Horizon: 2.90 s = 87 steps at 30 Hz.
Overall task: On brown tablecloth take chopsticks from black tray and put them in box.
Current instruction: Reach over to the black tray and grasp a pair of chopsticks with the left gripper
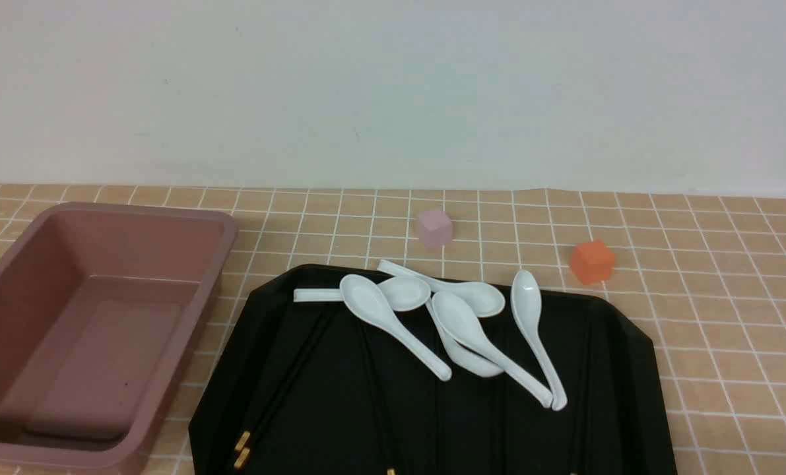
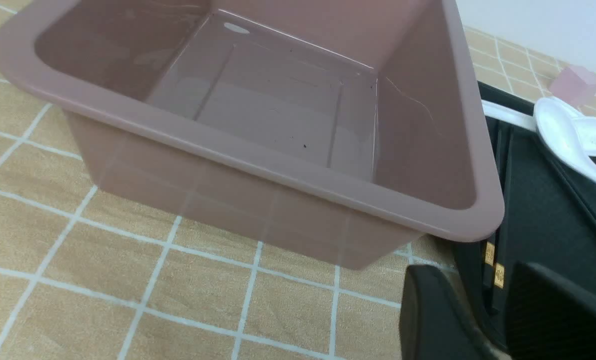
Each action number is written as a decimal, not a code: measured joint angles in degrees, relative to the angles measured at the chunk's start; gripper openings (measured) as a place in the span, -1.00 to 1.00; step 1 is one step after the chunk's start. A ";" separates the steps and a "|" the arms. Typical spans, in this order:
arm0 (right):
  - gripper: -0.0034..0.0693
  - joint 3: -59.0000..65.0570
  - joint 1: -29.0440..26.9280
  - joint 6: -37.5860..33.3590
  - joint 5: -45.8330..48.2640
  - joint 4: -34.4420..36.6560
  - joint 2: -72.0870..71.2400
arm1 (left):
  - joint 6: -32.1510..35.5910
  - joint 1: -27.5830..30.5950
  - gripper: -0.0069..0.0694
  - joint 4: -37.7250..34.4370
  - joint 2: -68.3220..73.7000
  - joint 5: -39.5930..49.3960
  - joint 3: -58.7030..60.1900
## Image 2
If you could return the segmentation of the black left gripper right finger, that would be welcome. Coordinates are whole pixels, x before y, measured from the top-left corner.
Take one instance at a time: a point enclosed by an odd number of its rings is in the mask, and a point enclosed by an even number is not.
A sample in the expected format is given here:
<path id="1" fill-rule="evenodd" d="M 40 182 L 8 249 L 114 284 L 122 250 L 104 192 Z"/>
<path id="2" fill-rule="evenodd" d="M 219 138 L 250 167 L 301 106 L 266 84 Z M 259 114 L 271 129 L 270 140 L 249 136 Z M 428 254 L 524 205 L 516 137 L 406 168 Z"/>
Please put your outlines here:
<path id="1" fill-rule="evenodd" d="M 517 263 L 506 346 L 516 360 L 596 360 L 596 295 L 540 264 Z"/>

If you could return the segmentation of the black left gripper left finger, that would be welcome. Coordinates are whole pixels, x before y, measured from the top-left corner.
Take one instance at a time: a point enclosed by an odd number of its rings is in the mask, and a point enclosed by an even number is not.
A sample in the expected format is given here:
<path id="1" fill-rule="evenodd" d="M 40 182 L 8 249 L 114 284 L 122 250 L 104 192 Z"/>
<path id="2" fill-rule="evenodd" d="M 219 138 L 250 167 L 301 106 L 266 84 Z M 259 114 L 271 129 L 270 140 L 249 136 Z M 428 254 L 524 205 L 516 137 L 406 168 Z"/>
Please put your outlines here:
<path id="1" fill-rule="evenodd" d="M 467 316 L 442 271 L 432 265 L 407 268 L 400 309 L 404 360 L 496 360 Z"/>

